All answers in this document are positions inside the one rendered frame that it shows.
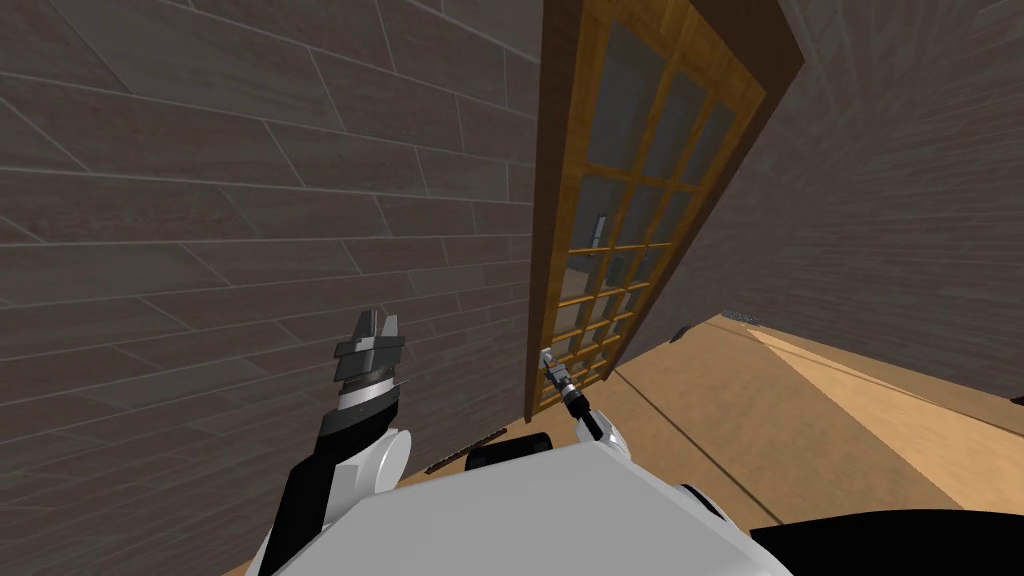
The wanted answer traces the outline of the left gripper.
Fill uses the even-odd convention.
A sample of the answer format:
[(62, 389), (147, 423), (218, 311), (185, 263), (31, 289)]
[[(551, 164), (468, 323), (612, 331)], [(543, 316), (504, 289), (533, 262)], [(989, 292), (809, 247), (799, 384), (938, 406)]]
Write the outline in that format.
[(334, 382), (348, 382), (369, 377), (371, 381), (382, 381), (395, 376), (395, 368), (400, 363), (406, 337), (398, 336), (398, 318), (389, 315), (377, 335), (378, 312), (375, 308), (362, 311), (353, 329), (351, 340), (338, 343), (334, 351), (337, 367)]

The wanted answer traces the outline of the wooden door with glass panes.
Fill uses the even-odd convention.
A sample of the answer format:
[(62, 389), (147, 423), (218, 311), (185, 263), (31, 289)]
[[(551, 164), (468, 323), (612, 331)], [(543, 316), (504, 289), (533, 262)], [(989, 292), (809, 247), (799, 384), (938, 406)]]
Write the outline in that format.
[(540, 84), (527, 356), (551, 348), (586, 387), (612, 372), (766, 91), (696, 0), (551, 0)]

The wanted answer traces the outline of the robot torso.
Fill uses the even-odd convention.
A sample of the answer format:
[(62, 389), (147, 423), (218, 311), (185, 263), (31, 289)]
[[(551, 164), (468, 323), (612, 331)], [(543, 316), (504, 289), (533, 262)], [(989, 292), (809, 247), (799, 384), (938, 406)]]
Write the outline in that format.
[(706, 495), (575, 443), (368, 496), (269, 576), (793, 576)]

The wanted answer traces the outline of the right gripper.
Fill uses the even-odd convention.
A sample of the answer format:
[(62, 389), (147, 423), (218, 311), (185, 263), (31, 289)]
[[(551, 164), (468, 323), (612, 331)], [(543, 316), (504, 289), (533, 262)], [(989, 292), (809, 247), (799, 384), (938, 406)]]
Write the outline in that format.
[(550, 381), (556, 390), (562, 390), (571, 383), (571, 374), (564, 364), (559, 362), (551, 353), (551, 348), (544, 348), (540, 355), (540, 368), (544, 376)]

